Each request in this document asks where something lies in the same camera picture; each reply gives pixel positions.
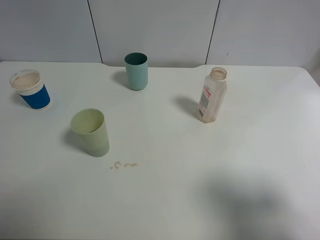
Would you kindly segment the clear plastic drink bottle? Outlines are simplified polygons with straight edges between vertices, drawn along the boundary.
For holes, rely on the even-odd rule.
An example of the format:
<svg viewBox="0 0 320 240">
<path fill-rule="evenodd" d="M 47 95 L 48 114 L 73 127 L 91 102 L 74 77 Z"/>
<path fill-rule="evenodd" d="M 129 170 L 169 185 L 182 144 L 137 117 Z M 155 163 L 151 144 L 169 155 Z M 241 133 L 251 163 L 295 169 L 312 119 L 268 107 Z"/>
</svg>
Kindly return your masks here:
<svg viewBox="0 0 320 240">
<path fill-rule="evenodd" d="M 227 71 L 222 67 L 214 67 L 205 77 L 198 105 L 198 117 L 203 123 L 217 119 L 227 91 L 226 79 Z"/>
</svg>

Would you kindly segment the light green plastic cup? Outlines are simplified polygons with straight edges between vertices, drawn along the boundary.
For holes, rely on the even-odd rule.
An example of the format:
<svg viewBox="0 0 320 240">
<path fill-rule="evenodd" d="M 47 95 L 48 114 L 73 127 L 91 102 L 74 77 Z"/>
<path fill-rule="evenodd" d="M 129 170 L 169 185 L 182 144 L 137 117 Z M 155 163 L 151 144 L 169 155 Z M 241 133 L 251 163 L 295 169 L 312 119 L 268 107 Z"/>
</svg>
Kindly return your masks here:
<svg viewBox="0 0 320 240">
<path fill-rule="evenodd" d="M 77 112 L 70 121 L 72 131 L 93 157 L 102 157 L 110 150 L 104 114 L 95 108 Z"/>
</svg>

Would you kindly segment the blue sleeved paper cup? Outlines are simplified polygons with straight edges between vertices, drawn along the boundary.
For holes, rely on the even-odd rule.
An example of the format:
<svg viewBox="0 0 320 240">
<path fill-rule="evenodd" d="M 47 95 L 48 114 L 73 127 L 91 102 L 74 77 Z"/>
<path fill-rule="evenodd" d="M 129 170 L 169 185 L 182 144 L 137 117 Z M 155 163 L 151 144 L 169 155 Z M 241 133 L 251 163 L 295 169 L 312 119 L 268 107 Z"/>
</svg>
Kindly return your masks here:
<svg viewBox="0 0 320 240">
<path fill-rule="evenodd" d="M 45 83 L 37 70 L 16 72 L 9 80 L 14 91 L 34 110 L 43 110 L 51 103 Z"/>
</svg>

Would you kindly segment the teal plastic cup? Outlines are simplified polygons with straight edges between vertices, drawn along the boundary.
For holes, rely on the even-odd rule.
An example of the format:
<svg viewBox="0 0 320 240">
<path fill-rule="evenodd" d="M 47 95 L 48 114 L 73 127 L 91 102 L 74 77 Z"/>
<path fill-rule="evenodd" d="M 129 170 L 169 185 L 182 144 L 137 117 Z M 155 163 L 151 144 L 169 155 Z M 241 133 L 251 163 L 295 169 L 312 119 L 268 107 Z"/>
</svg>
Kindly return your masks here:
<svg viewBox="0 0 320 240">
<path fill-rule="evenodd" d="M 129 86 L 134 91 L 141 91 L 148 85 L 148 57 L 140 52 L 133 52 L 124 58 Z"/>
</svg>

